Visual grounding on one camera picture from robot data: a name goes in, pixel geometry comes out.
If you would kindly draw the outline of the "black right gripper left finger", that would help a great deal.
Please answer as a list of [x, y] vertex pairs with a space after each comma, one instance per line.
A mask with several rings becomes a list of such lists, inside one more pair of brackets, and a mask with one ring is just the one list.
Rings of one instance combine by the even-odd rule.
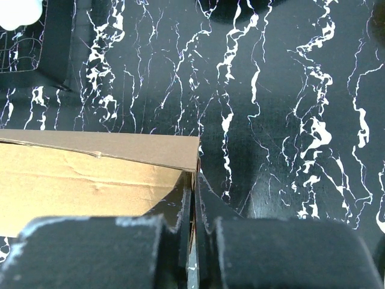
[[191, 174], [140, 217], [39, 217], [13, 240], [2, 288], [186, 288]]

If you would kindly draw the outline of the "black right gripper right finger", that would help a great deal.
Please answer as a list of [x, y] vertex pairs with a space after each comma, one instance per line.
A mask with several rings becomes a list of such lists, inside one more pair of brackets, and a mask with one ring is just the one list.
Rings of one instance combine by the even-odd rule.
[[383, 288], [365, 242], [335, 221], [245, 219], [198, 173], [200, 288]]

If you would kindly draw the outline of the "brown cardboard box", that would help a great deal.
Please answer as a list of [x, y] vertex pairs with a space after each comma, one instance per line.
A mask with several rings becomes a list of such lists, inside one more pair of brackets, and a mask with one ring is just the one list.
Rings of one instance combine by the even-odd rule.
[[39, 217], [141, 216], [199, 167], [196, 136], [1, 131], [1, 235]]

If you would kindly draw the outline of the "white flower-shaped cup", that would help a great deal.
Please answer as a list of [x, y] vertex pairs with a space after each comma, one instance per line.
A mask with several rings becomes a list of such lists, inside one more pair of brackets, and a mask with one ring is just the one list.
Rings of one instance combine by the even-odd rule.
[[43, 12], [42, 0], [1, 1], [1, 28], [12, 31], [36, 23]]

